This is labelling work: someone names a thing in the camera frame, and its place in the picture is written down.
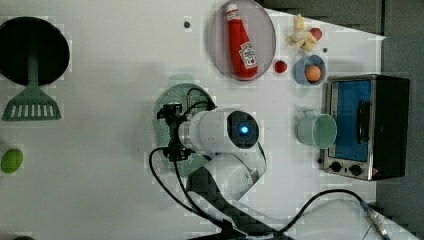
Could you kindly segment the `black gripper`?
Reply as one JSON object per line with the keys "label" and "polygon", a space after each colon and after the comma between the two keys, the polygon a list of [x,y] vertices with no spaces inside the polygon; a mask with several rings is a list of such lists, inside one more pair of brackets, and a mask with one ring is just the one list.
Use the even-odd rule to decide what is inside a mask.
{"label": "black gripper", "polygon": [[187,160],[192,151],[182,144],[178,133],[180,125],[186,121],[182,113],[182,105],[180,103],[163,105],[157,113],[157,119],[164,119],[169,129],[170,140],[164,150],[164,156],[170,162]]}

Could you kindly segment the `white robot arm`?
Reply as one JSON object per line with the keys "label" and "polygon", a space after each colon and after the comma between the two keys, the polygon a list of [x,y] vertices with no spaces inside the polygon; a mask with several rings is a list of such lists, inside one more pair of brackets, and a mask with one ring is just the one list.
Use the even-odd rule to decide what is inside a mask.
{"label": "white robot arm", "polygon": [[178,164],[198,155],[206,161],[179,179],[184,207],[221,229],[197,240],[294,240],[288,227],[240,203],[267,170],[255,118],[236,109],[215,109],[204,101],[185,108],[163,105],[168,143],[158,150],[181,175]]}

